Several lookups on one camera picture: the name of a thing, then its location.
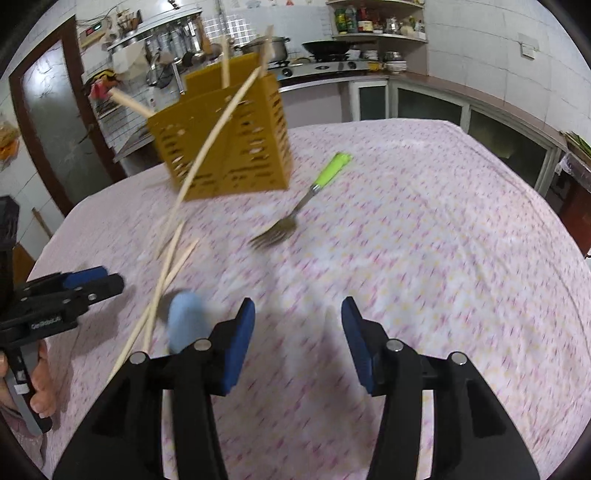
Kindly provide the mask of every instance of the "white tiled wall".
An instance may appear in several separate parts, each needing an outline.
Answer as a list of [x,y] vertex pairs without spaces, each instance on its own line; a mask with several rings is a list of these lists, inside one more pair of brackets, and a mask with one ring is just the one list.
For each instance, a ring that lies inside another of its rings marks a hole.
[[[426,0],[429,74],[511,103],[591,141],[591,70],[537,0]],[[521,56],[519,34],[539,45]]]
[[[242,13],[249,20],[260,17],[260,33],[268,23],[276,26],[275,34],[294,37],[296,43],[307,40],[321,40],[326,38],[325,30],[328,25],[330,34],[330,18],[319,15],[319,7],[324,6],[324,0],[293,0],[294,7],[286,7],[287,0],[261,0],[261,7],[248,9],[248,0],[223,0],[226,13]],[[213,0],[176,0],[183,7],[198,5],[203,9],[205,18],[212,18],[215,14]],[[171,10],[167,0],[58,0],[37,22],[27,35],[9,66],[0,79],[0,112],[16,124],[16,117],[10,96],[8,76],[24,57],[49,33],[55,30],[65,20],[75,15],[77,20],[87,20],[107,13],[118,5],[120,9],[129,8],[131,11],[141,9],[144,20]],[[313,21],[306,21],[307,15]],[[82,62],[86,69],[91,69],[106,58],[106,53],[95,45],[82,55]],[[49,192],[43,185],[35,165],[21,141],[18,157],[4,170],[0,171],[0,196],[10,194],[21,206],[21,219],[18,225],[18,239],[29,254],[37,259],[48,241],[48,236],[33,218],[32,209],[36,208],[52,232],[55,232],[64,217],[51,199]]]

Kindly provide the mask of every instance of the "pink floral tablecloth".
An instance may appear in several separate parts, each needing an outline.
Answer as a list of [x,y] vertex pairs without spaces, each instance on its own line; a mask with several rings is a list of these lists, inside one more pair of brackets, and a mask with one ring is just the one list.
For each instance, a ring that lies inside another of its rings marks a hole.
[[[544,199],[445,122],[316,125],[290,140],[289,191],[182,208],[178,252],[200,242],[173,287],[198,292],[213,321],[233,318],[244,297],[256,304],[239,383],[214,404],[230,479],[365,479],[383,400],[358,383],[340,324],[347,295],[419,353],[466,352],[548,477],[591,417],[591,274]],[[338,151],[354,159],[297,233],[251,250],[248,239],[289,212]],[[175,196],[160,166],[90,197],[35,266],[33,277],[105,265],[126,280],[122,295],[49,340],[60,412],[47,475],[151,297],[160,265],[150,259]],[[152,354],[165,343],[159,323]],[[166,418],[165,473],[176,478]],[[432,429],[427,410],[419,478]]]

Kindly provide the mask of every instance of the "cable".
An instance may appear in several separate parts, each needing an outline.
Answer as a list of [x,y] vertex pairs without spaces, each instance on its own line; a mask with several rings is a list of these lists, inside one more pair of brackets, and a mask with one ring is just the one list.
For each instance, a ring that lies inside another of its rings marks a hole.
[[111,9],[105,13],[104,15],[99,15],[98,17],[94,17],[94,18],[89,18],[88,20],[76,20],[76,25],[78,25],[79,27],[87,27],[89,24],[95,24],[97,22],[100,22],[101,20],[104,20],[105,18],[107,18],[109,16],[109,14],[115,10],[119,5],[115,5],[114,7],[111,7]]

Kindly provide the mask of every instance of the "fork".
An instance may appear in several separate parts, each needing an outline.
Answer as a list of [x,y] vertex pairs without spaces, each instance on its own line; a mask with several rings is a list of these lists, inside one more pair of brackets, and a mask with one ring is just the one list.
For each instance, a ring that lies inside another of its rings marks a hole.
[[351,155],[348,153],[337,153],[330,163],[324,168],[316,181],[308,189],[306,195],[298,202],[292,212],[279,220],[269,230],[256,236],[250,241],[254,248],[269,248],[280,244],[282,241],[291,237],[297,229],[296,216],[305,207],[319,191],[328,185],[328,183],[337,175],[341,169],[349,163]]

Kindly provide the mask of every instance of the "metal screw head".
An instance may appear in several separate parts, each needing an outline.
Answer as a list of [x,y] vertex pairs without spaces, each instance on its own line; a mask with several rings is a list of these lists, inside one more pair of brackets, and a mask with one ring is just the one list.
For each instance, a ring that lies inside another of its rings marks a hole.
[[206,338],[200,338],[193,344],[193,348],[199,352],[206,352],[212,347],[212,343]]
[[400,352],[404,348],[404,344],[400,340],[388,340],[386,348],[391,352]]
[[453,352],[452,362],[458,365],[466,365],[468,363],[468,357],[461,352]]
[[131,363],[133,363],[134,365],[139,365],[139,364],[143,364],[144,361],[146,360],[147,355],[143,352],[134,352],[131,354],[131,356],[129,357],[129,361]]

